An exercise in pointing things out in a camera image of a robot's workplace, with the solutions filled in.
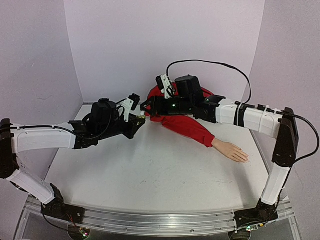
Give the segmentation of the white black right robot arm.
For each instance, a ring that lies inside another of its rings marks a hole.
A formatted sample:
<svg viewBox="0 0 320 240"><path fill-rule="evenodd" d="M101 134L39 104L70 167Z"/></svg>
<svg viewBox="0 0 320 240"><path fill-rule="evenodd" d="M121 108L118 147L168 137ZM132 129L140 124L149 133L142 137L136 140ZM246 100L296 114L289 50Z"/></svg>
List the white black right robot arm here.
<svg viewBox="0 0 320 240"><path fill-rule="evenodd" d="M200 98L154 95L140 109L152 121L209 148L223 150L227 144L218 141L199 121L244 128L274 140L273 166L259 202L266 207L276 204L296 161L299 135L292 109L280 111L219 95Z"/></svg>

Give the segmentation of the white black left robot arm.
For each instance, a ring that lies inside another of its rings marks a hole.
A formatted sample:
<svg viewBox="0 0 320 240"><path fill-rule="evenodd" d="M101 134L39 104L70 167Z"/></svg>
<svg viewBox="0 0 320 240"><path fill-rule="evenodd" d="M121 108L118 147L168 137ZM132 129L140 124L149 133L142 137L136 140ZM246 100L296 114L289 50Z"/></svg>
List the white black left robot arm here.
<svg viewBox="0 0 320 240"><path fill-rule="evenodd" d="M132 139L145 122L143 112L118 109L102 116L88 113L81 120L61 124L23 125L4 118L0 121L0 177L48 205L56 218L64 218L68 208L60 190L31 173L18 155L47 149L84 150L118 135Z"/></svg>

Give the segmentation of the mannequin hand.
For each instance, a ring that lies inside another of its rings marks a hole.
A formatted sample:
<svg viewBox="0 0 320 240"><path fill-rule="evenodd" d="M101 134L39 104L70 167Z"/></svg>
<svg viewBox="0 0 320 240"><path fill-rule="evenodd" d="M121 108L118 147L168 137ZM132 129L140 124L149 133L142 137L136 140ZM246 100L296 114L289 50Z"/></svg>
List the mannequin hand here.
<svg viewBox="0 0 320 240"><path fill-rule="evenodd" d="M241 148L230 142L221 141L215 138L212 141L212 147L220 154L234 162L247 163L249 161L249 156L243 152Z"/></svg>

